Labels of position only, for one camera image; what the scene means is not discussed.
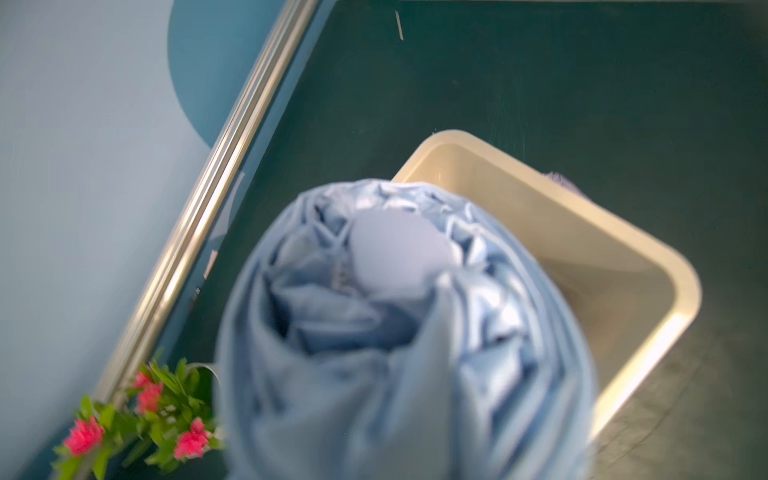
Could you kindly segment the light blue umbrella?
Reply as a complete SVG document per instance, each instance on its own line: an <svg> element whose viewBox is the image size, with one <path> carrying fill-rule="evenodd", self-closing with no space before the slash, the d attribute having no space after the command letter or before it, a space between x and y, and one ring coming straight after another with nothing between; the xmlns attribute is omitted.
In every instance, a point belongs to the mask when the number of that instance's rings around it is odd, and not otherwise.
<svg viewBox="0 0 768 480"><path fill-rule="evenodd" d="M233 479L583 479L596 373L526 248L472 202L364 180L297 196L223 313Z"/></svg>

